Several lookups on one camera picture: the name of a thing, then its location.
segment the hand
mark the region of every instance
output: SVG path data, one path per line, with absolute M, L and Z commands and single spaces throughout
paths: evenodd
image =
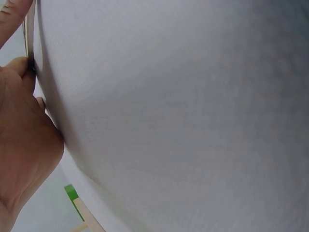
M 24 20 L 32 0 L 7 0 L 0 12 L 0 49 Z M 35 99 L 27 58 L 0 67 L 0 227 L 10 230 L 21 208 L 58 165 L 63 140 Z

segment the finger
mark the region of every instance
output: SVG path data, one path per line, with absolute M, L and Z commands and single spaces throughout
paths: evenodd
M 0 11 L 0 49 L 24 21 L 33 0 L 7 0 Z
M 24 87 L 29 92 L 33 93 L 35 88 L 35 74 L 34 71 L 31 69 L 28 69 L 25 73 L 25 75 L 22 77 Z
M 13 59 L 10 63 L 5 65 L 8 69 L 15 70 L 18 75 L 23 76 L 28 69 L 28 58 L 27 57 L 18 57 Z
M 43 98 L 37 97 L 37 101 L 38 101 L 38 104 L 39 104 L 40 108 L 45 111 L 46 106 L 45 106 Z

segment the wooden stick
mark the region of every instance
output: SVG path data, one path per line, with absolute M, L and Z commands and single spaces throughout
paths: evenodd
M 85 223 L 88 225 L 89 229 L 91 229 L 92 232 L 105 232 L 105 230 L 101 227 L 98 221 L 91 214 L 91 212 L 89 211 L 85 203 L 82 201 L 82 199 L 76 198 L 74 200 L 74 203 L 78 211 L 83 216 Z
M 83 230 L 85 230 L 87 228 L 88 228 L 87 223 L 83 222 L 80 226 L 75 227 L 74 229 L 72 229 L 71 232 L 81 232 L 81 231 L 83 231 Z

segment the curved white surface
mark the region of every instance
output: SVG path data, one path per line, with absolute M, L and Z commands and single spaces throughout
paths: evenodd
M 107 232 L 308 230 L 308 8 L 38 1 L 38 76 Z

